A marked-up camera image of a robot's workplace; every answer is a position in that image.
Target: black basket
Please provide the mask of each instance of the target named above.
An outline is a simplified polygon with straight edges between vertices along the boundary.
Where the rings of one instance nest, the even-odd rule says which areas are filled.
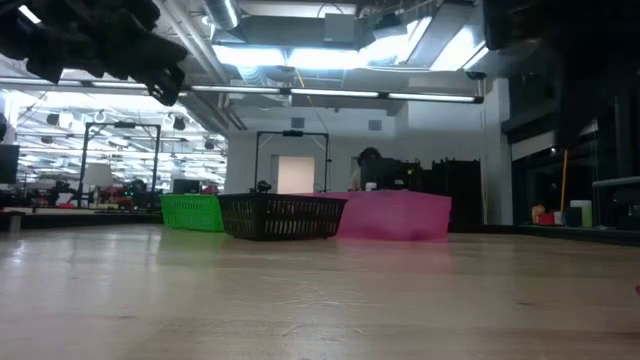
[[[220,195],[227,234],[252,240],[335,236],[347,200],[277,194]]]

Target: yellow pole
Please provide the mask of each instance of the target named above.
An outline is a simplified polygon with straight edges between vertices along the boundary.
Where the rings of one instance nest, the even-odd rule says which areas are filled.
[[[569,149],[564,151],[564,165],[562,167],[562,199],[560,199],[560,212],[564,212],[564,195],[567,187],[567,163],[569,162]]]

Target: person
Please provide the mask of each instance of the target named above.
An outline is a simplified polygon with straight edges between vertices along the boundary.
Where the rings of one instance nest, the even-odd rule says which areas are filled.
[[[356,171],[354,171],[353,174],[351,175],[349,191],[362,191],[362,187],[360,185],[360,174],[361,174],[360,166],[362,166],[362,162],[367,159],[374,159],[374,160],[382,159],[382,155],[380,155],[380,152],[378,151],[378,149],[374,147],[368,147],[360,153],[357,160],[358,169],[356,169]]]

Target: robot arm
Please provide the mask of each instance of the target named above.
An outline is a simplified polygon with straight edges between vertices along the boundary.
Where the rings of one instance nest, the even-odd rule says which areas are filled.
[[[188,53],[152,32],[159,18],[152,0],[0,0],[0,53],[54,84],[65,68],[132,78],[171,106],[185,78],[177,64]]]

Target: ceiling light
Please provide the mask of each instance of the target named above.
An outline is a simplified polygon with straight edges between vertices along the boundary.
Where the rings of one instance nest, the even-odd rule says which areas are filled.
[[[103,129],[96,129],[96,128],[92,128],[91,132],[95,135],[102,135],[102,136],[113,136],[112,133],[108,132],[107,130],[103,130]]]
[[[131,139],[131,140],[146,140],[146,141],[155,141],[156,140],[155,137],[150,138],[148,136],[131,136],[131,137],[129,137],[129,139]],[[160,141],[179,142],[179,141],[182,141],[182,139],[181,138],[160,138]]]
[[[293,95],[318,95],[318,96],[344,96],[344,97],[361,97],[361,98],[377,98],[378,93],[375,91],[347,91],[347,90],[320,90],[320,89],[291,89]]]
[[[60,122],[60,114],[47,115],[47,124],[51,126],[58,126],[59,122]]]
[[[462,68],[465,70],[469,70],[473,67],[473,65],[477,64],[478,61],[482,60],[482,58],[487,55],[489,53],[489,48],[487,48],[486,46],[484,46],[484,42],[482,43],[482,49],[480,49],[480,51],[478,51],[477,54],[475,54],[471,60],[469,60],[469,62],[467,62]]]
[[[366,64],[372,61],[395,58],[398,49],[401,48],[398,45],[406,42],[406,40],[407,35],[396,35],[378,39],[367,47],[360,49],[358,54]]]
[[[366,64],[355,50],[295,49],[287,65],[300,69],[342,70]]]
[[[216,144],[211,139],[207,139],[204,142],[204,148],[207,149],[207,150],[213,150],[213,149],[215,149],[215,147],[216,147]]]
[[[282,51],[276,48],[214,45],[213,50],[223,64],[235,66],[283,66],[285,64]]]
[[[66,155],[82,155],[81,149],[58,149],[58,148],[29,148],[21,147],[21,153],[49,153],[49,154],[66,154]],[[134,159],[153,159],[155,156],[153,153],[145,153],[139,151],[116,151],[116,150],[87,150],[88,155],[120,155],[127,158]],[[162,159],[169,159],[170,153],[159,153],[158,157]],[[222,159],[222,156],[215,153],[178,153],[176,157],[181,158],[207,158],[207,159]]]
[[[478,42],[470,27],[463,27],[456,36],[449,41],[440,56],[431,65],[433,71],[456,71],[475,55],[484,42]]]
[[[128,147],[129,142],[125,139],[118,139],[116,137],[109,138],[108,141],[110,144],[114,144],[116,146]]]
[[[416,20],[417,23],[416,21],[412,22],[411,24],[416,23],[412,30],[410,29],[410,27],[412,27],[411,24],[407,25],[407,30],[409,30],[411,35],[409,35],[409,39],[407,39],[404,49],[402,49],[396,57],[396,64],[404,63],[409,60],[409,57],[413,54],[416,46],[418,46],[418,42],[420,42],[420,39],[424,36],[427,28],[429,28],[431,20],[433,20],[433,18],[431,16],[427,16],[420,20]]]
[[[43,86],[51,86],[51,83],[47,80],[36,79],[36,78],[18,78],[18,77],[0,77],[0,83],[6,85],[43,85]],[[59,86],[72,86],[72,87],[82,87],[82,83],[76,80],[60,80],[58,82]]]
[[[107,116],[104,114],[104,110],[100,110],[100,112],[93,116],[93,121],[97,123],[103,123],[106,119]]]
[[[22,5],[18,8],[22,15],[26,16],[29,20],[31,20],[34,24],[40,24],[42,21],[36,16],[36,14],[32,13],[31,10],[26,5]]]
[[[125,82],[125,81],[94,81],[92,82],[95,87],[106,87],[106,88],[119,88],[119,89],[140,89],[145,90],[147,88],[144,84],[138,84],[134,82]]]
[[[217,86],[217,85],[195,85],[191,89],[194,91],[210,91],[237,94],[280,94],[278,88],[263,88],[250,86]]]
[[[475,102],[478,102],[478,98],[476,98],[474,96],[457,96],[457,95],[440,95],[440,94],[390,93],[389,94],[389,99],[437,101],[437,102],[460,102],[460,103],[475,103]]]

